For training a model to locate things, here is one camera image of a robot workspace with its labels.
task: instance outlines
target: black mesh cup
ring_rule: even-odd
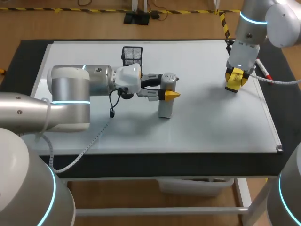
[[[140,64],[142,70],[142,47],[124,46],[121,54],[123,66]]]

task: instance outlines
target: black and yellow tape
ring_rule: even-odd
[[[224,30],[226,39],[230,39],[231,36],[230,36],[230,32],[229,32],[228,26],[226,24],[225,13],[219,12],[219,15],[220,15],[220,19],[221,19],[221,23],[222,23],[222,28]]]
[[[0,11],[54,11],[56,13],[61,11],[77,11],[77,12],[88,12],[88,13],[126,13],[130,12],[131,10],[127,9],[82,9],[82,8],[1,8]],[[195,14],[195,13],[239,13],[239,10],[194,10],[194,11],[187,11],[187,10],[152,10],[152,12],[158,12],[160,14]]]

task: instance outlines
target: black cable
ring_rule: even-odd
[[[158,5],[156,5],[156,3],[154,2],[154,0],[151,0],[151,2],[152,2],[156,7],[158,7],[158,8],[163,8],[163,9],[166,10],[166,17],[165,17],[163,20],[158,19],[159,21],[164,21],[164,20],[166,20],[167,17],[168,17],[168,10],[167,10],[167,8],[165,8],[165,7],[163,7],[163,6],[158,6]]]
[[[92,0],[90,0],[90,2],[88,2],[87,4],[80,4],[79,2],[80,2],[80,0],[77,0],[77,5],[78,6],[88,6],[92,3]]]
[[[149,4],[149,1],[147,1],[147,5],[150,7],[150,10],[147,11],[147,12],[150,13],[150,12],[151,12],[151,5]]]
[[[111,100],[111,95],[112,95],[112,93],[115,92],[115,91],[117,91],[117,93],[118,93],[118,99],[117,99],[116,103],[113,105],[112,100]],[[120,100],[120,97],[121,97],[121,94],[122,94],[122,93],[123,93],[123,89],[122,89],[122,88],[118,88],[118,89],[112,90],[112,91],[110,92],[110,94],[109,94],[109,101],[110,101],[110,104],[111,104],[111,108],[110,108],[110,118],[114,118],[114,116],[115,116],[114,107],[117,106],[117,104],[118,104],[118,102],[119,102],[119,100]]]

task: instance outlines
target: wooden floor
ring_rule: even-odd
[[[212,9],[210,0],[156,0],[169,10]],[[241,9],[242,0],[222,0],[220,9]],[[156,7],[149,0],[152,9]],[[77,8],[76,0],[11,0],[0,7]],[[130,0],[93,0],[88,8],[130,9]],[[28,39],[223,39],[220,19],[214,14],[168,15],[165,21],[151,20],[149,26],[123,24],[124,14],[82,12],[0,12],[0,68],[8,68],[20,40]],[[228,13],[227,25],[232,37],[239,14]],[[296,78],[301,79],[301,47],[284,49]],[[265,179],[248,179],[254,198]],[[155,180],[72,182],[69,187],[77,208],[111,207],[184,207],[235,206],[233,189],[225,189],[216,198],[162,194]],[[77,218],[76,226],[119,225],[240,225],[238,216],[160,216]],[[263,216],[258,226],[267,226]]]

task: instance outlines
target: black stand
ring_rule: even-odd
[[[124,24],[149,25],[150,14],[141,11],[126,13]]]

